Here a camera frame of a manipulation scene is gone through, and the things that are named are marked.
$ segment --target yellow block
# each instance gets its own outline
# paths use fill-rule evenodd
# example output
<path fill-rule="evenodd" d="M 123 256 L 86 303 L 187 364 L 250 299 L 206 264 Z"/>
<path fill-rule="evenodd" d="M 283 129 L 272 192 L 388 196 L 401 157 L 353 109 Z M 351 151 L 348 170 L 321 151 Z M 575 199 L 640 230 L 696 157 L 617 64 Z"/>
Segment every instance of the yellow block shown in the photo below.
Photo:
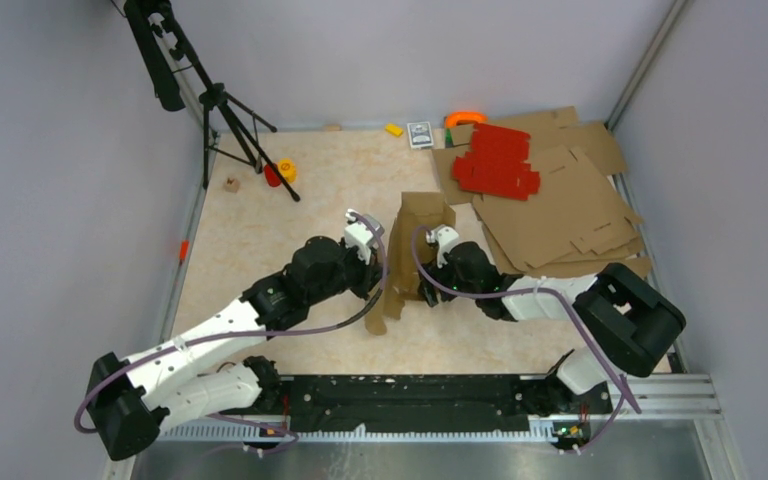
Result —
<path fill-rule="evenodd" d="M 402 130 L 401 127 L 393 125 L 392 123 L 388 123 L 387 126 L 384 127 L 384 130 L 390 132 L 390 135 L 393 135 L 394 137 L 401 137 L 402 133 L 404 133 L 404 130 Z"/>
<path fill-rule="evenodd" d="M 296 165 L 289 158 L 282 158 L 278 162 L 278 171 L 281 172 L 281 176 L 287 180 L 287 183 L 296 181 Z"/>

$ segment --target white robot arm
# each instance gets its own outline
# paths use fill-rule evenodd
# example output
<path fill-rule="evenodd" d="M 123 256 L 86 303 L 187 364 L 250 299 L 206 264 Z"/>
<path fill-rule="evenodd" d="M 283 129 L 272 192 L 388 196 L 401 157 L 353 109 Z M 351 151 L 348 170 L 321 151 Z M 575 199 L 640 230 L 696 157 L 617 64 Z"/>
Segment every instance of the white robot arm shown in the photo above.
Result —
<path fill-rule="evenodd" d="M 475 242 L 461 242 L 452 227 L 427 229 L 425 240 L 437 247 L 436 259 L 420 266 L 420 294 L 430 306 L 438 294 L 444 302 L 464 296 L 493 319 L 573 321 L 589 348 L 565 355 L 547 384 L 560 383 L 575 395 L 609 379 L 622 391 L 617 372 L 648 377 L 686 324 L 672 303 L 620 263 L 597 275 L 533 278 L 499 273 Z M 419 264 L 416 255 L 414 260 Z"/>
<path fill-rule="evenodd" d="M 311 238 L 281 271 L 258 280 L 196 327 L 121 360 L 112 352 L 96 360 L 86 410 L 112 460 L 139 453 L 161 432 L 189 420 L 277 401 L 273 387 L 280 379 L 263 357 L 200 373 L 273 336 L 294 333 L 287 330 L 305 320 L 316 303 L 346 290 L 369 298 L 382 276 L 375 241 L 383 229 L 353 210 L 346 216 L 349 225 L 340 242 Z M 80 413 L 76 427 L 92 432 L 80 425 Z"/>

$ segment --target white wall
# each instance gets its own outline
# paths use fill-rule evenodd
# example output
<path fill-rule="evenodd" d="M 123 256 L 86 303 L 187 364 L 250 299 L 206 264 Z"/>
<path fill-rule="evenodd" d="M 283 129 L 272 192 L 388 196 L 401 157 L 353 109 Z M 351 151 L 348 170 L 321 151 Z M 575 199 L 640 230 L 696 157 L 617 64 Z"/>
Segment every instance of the white wall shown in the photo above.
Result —
<path fill-rule="evenodd" d="M 690 363 L 768 478 L 768 2 L 696 2 L 618 137 Z"/>
<path fill-rule="evenodd" d="M 570 104 L 603 119 L 670 3 L 173 2 L 213 81 L 284 128 Z"/>
<path fill-rule="evenodd" d="M 156 335 L 199 154 L 107 0 L 0 0 L 0 479 L 99 477 L 72 415 Z"/>

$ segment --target marble floor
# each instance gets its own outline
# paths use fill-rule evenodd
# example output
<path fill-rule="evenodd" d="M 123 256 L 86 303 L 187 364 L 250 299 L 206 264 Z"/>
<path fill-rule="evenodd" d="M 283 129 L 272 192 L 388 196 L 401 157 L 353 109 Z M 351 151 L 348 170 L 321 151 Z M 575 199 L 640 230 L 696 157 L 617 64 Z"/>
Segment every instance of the marble floor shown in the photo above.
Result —
<path fill-rule="evenodd" d="M 270 158 L 295 162 L 298 178 L 293 187 L 302 201 L 295 203 L 283 188 L 269 187 L 249 166 L 217 155 L 173 335 L 222 309 L 254 281 L 280 270 L 311 236 L 339 239 L 347 208 L 369 213 L 389 229 L 400 192 L 438 190 L 430 151 L 410 150 L 404 136 L 393 137 L 383 129 L 274 133 L 260 138 Z M 435 141 L 442 145 L 439 130 Z M 242 156 L 228 134 L 220 148 Z M 229 176 L 242 183 L 237 193 L 222 188 Z M 486 249 L 472 207 L 460 205 L 455 210 L 461 237 Z M 362 306 L 350 293 L 343 294 L 313 307 L 297 328 L 340 322 Z M 264 355 L 282 374 L 538 373 L 568 350 L 584 345 L 568 320 L 493 321 L 465 299 L 434 309 L 410 302 L 402 319 L 388 320 L 387 326 L 383 336 L 368 333 L 361 321 L 332 333 L 276 338 L 230 360 Z"/>

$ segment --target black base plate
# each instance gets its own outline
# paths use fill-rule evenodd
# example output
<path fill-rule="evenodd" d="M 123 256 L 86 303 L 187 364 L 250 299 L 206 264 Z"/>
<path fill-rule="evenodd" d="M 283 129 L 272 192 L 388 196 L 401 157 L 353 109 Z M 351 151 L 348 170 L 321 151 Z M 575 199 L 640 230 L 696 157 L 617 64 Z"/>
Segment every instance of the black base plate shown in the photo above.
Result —
<path fill-rule="evenodd" d="M 546 382 L 520 375 L 297 375 L 281 382 L 278 402 L 227 415 L 284 415 L 296 432 L 489 432 L 529 429 L 528 404 Z M 553 413 L 611 412 L 606 385 L 556 405 Z"/>

